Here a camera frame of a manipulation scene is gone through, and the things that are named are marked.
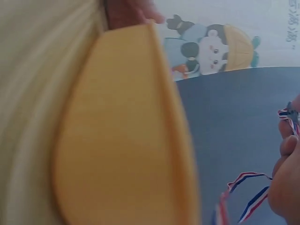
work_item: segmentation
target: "light green fabric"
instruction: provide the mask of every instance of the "light green fabric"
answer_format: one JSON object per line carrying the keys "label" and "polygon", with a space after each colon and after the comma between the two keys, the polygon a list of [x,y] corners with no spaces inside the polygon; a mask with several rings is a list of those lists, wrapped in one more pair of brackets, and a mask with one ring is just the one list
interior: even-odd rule
{"label": "light green fabric", "polygon": [[94,0],[0,2],[0,225],[61,225],[50,189],[62,108],[98,36]]}

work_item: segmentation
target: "red white blue ribbon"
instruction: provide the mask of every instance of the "red white blue ribbon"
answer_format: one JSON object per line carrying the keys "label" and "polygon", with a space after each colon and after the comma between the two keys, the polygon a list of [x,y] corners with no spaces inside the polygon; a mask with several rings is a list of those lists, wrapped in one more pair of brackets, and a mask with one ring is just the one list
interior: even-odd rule
{"label": "red white blue ribbon", "polygon": [[293,134],[295,136],[299,136],[299,123],[294,122],[289,116],[291,115],[291,113],[289,112],[288,108],[284,108],[283,110],[279,110],[278,111],[278,116],[280,119],[282,120],[286,120],[288,121],[288,123],[290,124]]}
{"label": "red white blue ribbon", "polygon": [[[291,102],[287,104],[287,107],[284,108],[283,110],[278,111],[278,116],[282,120],[288,121],[290,124],[293,134],[296,135],[297,137],[299,136],[300,133],[300,113],[295,111],[293,109],[293,106]],[[227,207],[226,207],[226,200],[229,197],[229,195],[234,192],[234,190],[237,188],[238,185],[240,185],[242,182],[244,182],[248,178],[252,177],[260,177],[260,176],[265,176],[269,180],[272,180],[271,177],[264,173],[257,173],[257,172],[243,172],[241,173],[235,181],[230,182],[227,184],[228,189],[221,194],[220,201],[216,205],[216,208],[213,213],[213,218],[212,218],[212,225],[229,225],[229,218],[228,218],[228,213],[227,213]],[[257,195],[252,198],[246,208],[244,209],[238,223],[242,223],[245,220],[247,220],[252,213],[262,204],[262,202],[267,199],[268,197],[268,191],[269,191],[269,186],[264,187]]]}
{"label": "red white blue ribbon", "polygon": [[[227,207],[226,207],[226,200],[228,199],[229,195],[234,192],[234,190],[237,188],[238,185],[240,185],[242,182],[244,182],[248,178],[252,177],[261,177],[265,176],[269,180],[272,180],[271,177],[264,173],[258,173],[258,172],[243,172],[241,173],[235,181],[230,182],[227,184],[228,189],[221,194],[220,201],[216,205],[216,208],[213,213],[212,218],[212,225],[229,225],[229,217],[227,213]],[[252,198],[246,208],[244,209],[238,223],[242,223],[245,220],[247,220],[252,213],[262,204],[262,202],[268,197],[268,190],[269,186],[264,187],[257,195]]]}

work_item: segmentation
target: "yellow hat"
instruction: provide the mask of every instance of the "yellow hat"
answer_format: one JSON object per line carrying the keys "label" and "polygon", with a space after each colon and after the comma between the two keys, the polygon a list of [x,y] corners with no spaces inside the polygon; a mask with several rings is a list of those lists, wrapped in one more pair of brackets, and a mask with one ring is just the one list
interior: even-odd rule
{"label": "yellow hat", "polygon": [[243,31],[229,24],[224,25],[224,30],[229,46],[225,70],[248,68],[253,58],[253,45],[250,38]]}

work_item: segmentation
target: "blue cartoon clothing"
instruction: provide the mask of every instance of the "blue cartoon clothing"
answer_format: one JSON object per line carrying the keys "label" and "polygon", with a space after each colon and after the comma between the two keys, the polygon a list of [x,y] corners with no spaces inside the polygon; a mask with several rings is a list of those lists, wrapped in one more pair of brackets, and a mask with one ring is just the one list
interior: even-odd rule
{"label": "blue cartoon clothing", "polygon": [[207,27],[195,24],[180,38],[166,38],[164,46],[170,66],[173,68],[185,64],[190,73],[199,71],[199,42],[206,33]]}

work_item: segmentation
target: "cartoon character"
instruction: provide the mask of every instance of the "cartoon character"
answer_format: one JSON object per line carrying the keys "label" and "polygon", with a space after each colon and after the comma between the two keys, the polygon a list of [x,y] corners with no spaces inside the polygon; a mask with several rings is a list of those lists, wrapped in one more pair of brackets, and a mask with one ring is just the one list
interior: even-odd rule
{"label": "cartoon character", "polygon": [[260,44],[255,36],[252,41],[240,29],[229,24],[208,27],[183,21],[174,15],[167,19],[167,27],[176,30],[179,38],[165,38],[165,51],[172,71],[183,78],[199,73],[208,75],[222,71],[256,67],[259,56],[254,49]]}

